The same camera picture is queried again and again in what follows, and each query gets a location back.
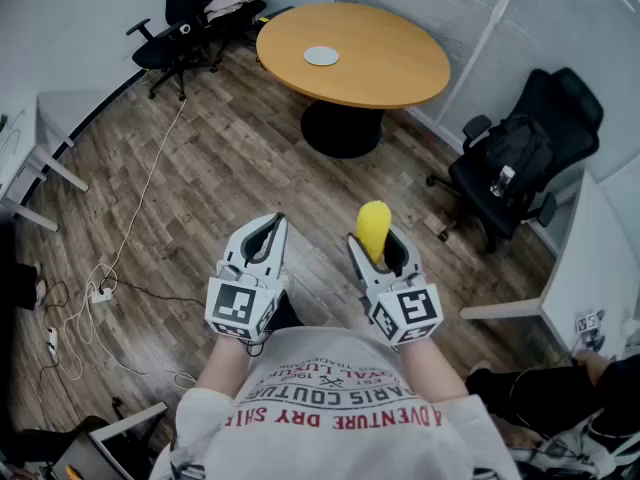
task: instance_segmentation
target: power strip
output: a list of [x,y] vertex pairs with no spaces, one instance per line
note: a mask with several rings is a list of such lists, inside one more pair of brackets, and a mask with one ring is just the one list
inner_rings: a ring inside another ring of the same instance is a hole
[[58,357],[58,330],[51,329],[49,331],[49,341],[47,342],[47,346],[49,348],[49,354],[55,361]]
[[94,290],[91,292],[91,302],[94,304],[100,304],[101,302],[107,302],[108,300],[113,299],[113,291],[111,288],[103,288],[102,293],[98,290]]

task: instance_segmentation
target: water bottle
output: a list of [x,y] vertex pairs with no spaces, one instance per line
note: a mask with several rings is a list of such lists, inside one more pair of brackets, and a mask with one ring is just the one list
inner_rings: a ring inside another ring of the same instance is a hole
[[500,171],[498,179],[489,187],[491,193],[496,197],[502,198],[515,174],[516,172],[511,167],[505,165]]

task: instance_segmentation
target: round wooden table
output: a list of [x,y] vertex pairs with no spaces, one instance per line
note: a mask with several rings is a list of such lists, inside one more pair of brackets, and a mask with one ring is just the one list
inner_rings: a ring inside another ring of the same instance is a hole
[[[312,46],[339,54],[331,66],[304,59]],[[449,81],[449,61],[417,25],[375,7],[314,4],[267,23],[257,41],[262,65],[285,85],[317,98],[302,116],[305,139],[336,158],[364,155],[380,141],[384,109],[424,103]]]

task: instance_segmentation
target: white plate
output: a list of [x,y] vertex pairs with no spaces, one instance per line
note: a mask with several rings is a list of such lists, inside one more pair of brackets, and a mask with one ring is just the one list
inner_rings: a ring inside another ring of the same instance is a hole
[[304,60],[314,66],[331,66],[339,58],[338,52],[328,46],[314,46],[304,52]]

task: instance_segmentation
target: chair armrest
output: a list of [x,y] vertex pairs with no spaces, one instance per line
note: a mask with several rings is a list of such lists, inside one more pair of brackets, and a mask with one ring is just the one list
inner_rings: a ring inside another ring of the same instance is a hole
[[464,152],[468,152],[471,149],[473,141],[480,137],[480,135],[486,132],[489,128],[491,128],[491,119],[487,116],[481,115],[471,119],[471,121],[469,121],[462,129],[462,133],[464,133],[466,137],[464,145],[462,146]]
[[186,20],[178,21],[177,23],[174,23],[173,25],[171,25],[169,28],[160,32],[156,37],[160,39],[163,37],[171,36],[173,33],[178,32],[182,25],[188,25],[188,24],[189,23]]
[[544,201],[542,201],[542,205],[535,210],[527,212],[524,220],[536,219],[542,227],[546,228],[551,222],[551,219],[553,219],[557,207],[556,197],[551,192],[547,192],[547,195],[544,196]]
[[131,27],[129,30],[127,30],[126,34],[128,36],[130,36],[131,34],[133,34],[136,30],[139,30],[140,33],[144,36],[144,38],[147,41],[151,41],[153,39],[153,36],[151,35],[151,32],[149,32],[147,30],[147,27],[145,26],[147,23],[149,23],[151,20],[149,18],[142,20],[140,23],[138,23],[137,25],[134,25],[133,27]]

